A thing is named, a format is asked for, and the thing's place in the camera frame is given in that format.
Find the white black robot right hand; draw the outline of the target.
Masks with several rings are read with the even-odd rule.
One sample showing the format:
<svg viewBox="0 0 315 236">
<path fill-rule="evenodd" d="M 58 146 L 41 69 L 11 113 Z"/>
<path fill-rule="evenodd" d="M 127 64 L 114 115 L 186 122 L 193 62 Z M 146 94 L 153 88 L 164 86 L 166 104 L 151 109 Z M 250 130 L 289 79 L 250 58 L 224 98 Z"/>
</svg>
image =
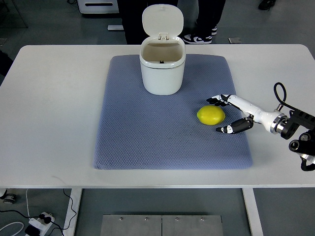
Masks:
<svg viewBox="0 0 315 236">
<path fill-rule="evenodd" d="M 287 120 L 287 116 L 278 110 L 266 112 L 255 104 L 232 94 L 215 95 L 208 98 L 207 102 L 215 106 L 231 105 L 246 115 L 245 118 L 236 120 L 227 126 L 216 128 L 216 131 L 221 133 L 240 133 L 251 129 L 254 123 L 260 123 L 268 132 L 275 134 L 282 131 L 280 124 Z"/>
</svg>

